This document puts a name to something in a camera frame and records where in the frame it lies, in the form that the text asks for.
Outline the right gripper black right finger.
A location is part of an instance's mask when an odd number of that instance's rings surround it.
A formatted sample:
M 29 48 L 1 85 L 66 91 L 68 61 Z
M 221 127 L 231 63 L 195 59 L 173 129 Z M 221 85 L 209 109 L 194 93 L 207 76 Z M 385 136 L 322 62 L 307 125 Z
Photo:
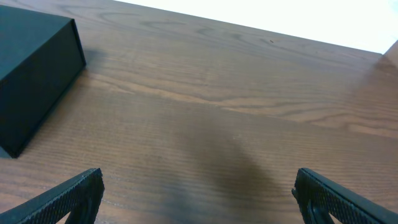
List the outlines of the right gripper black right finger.
M 292 195 L 306 224 L 397 223 L 397 214 L 308 168 L 297 172 Z

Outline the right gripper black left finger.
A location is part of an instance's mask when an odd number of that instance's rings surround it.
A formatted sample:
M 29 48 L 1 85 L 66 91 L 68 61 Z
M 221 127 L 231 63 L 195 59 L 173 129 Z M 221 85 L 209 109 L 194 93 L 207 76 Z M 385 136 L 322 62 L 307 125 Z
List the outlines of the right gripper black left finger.
M 91 168 L 1 214 L 1 223 L 94 223 L 104 193 L 101 169 Z

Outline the dark green gift box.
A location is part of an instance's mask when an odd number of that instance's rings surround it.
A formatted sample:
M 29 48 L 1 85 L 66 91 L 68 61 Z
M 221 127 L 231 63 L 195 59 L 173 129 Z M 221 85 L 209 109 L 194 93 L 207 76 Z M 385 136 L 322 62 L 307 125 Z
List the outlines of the dark green gift box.
M 85 66 L 74 19 L 1 6 L 1 157 L 20 156 Z

